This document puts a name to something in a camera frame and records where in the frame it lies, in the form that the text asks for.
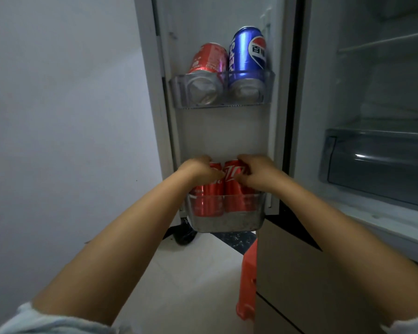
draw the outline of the beige drawer panel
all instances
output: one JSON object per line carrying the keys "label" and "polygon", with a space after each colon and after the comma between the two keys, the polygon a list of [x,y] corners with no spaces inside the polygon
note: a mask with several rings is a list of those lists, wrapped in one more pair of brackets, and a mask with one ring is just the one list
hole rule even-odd
{"label": "beige drawer panel", "polygon": [[271,306],[257,297],[255,301],[254,334],[300,334]]}
{"label": "beige drawer panel", "polygon": [[265,220],[257,292],[305,334],[383,333],[363,294],[323,252]]}

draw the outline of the white floor tile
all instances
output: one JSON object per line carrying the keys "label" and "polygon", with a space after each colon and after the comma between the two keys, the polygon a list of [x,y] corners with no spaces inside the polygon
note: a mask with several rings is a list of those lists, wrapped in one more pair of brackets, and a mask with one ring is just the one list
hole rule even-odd
{"label": "white floor tile", "polygon": [[242,258],[210,234],[185,247],[162,241],[116,323],[137,322],[143,334],[252,333],[235,311]]}

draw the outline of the right arm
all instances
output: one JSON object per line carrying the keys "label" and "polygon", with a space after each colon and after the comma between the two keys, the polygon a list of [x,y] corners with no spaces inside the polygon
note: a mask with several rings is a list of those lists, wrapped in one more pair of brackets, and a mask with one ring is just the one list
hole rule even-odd
{"label": "right arm", "polygon": [[240,155],[251,175],[237,180],[279,197],[322,250],[333,257],[382,310],[388,324],[418,317],[418,266],[364,226],[305,190],[264,156]]}

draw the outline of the red plastic object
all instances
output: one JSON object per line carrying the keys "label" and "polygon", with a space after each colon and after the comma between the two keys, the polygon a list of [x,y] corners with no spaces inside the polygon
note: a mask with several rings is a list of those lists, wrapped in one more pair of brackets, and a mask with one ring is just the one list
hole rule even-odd
{"label": "red plastic object", "polygon": [[243,256],[240,295],[237,303],[237,315],[243,320],[251,319],[254,321],[256,281],[257,239]]}

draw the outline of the hand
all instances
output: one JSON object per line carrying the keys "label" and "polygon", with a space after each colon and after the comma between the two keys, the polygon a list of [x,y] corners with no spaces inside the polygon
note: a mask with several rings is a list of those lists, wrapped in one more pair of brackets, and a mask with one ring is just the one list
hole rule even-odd
{"label": "hand", "polygon": [[275,193],[279,181],[277,179],[289,177],[281,170],[275,167],[273,161],[267,156],[240,154],[239,160],[249,165],[251,174],[237,174],[234,179],[240,184],[249,186],[253,189]]}
{"label": "hand", "polygon": [[185,161],[177,170],[191,176],[192,187],[206,185],[222,179],[225,176],[223,171],[209,166],[211,158],[207,155],[191,158]]}

